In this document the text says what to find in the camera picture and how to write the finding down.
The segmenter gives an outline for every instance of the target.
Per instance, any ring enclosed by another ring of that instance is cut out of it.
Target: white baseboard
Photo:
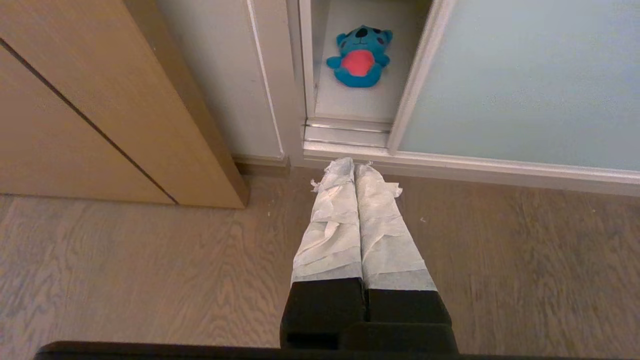
[[[638,171],[403,151],[392,156],[386,149],[329,143],[305,142],[304,149],[303,163],[296,166],[324,167],[351,156],[356,162],[373,161],[383,174],[640,196]]]

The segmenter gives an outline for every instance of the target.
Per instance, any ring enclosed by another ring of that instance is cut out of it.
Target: wooden floor
[[[277,347],[317,170],[248,209],[0,197],[0,359],[54,340]],[[640,199],[388,177],[462,352],[640,357]]]

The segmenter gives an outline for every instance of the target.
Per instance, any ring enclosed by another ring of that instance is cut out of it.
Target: baseboard
[[[250,176],[289,176],[289,158],[268,156],[233,155],[234,162],[240,174]]]
[[[351,145],[305,142],[304,160],[296,166],[325,167],[332,159],[351,156],[356,162],[373,161],[383,174],[433,177],[580,192],[640,197],[640,172],[603,168],[528,163],[398,152]]]

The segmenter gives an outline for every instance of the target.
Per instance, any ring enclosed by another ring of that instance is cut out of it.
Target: stuffed animal
[[[393,34],[391,30],[380,30],[360,26],[336,38],[340,56],[332,56],[326,64],[334,69],[335,77],[352,88],[374,86],[382,75],[382,68],[389,64],[385,49]]]

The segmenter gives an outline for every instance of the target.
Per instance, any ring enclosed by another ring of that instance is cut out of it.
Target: pink belly
[[[342,59],[342,67],[353,76],[366,76],[375,60],[368,50],[354,50]]]

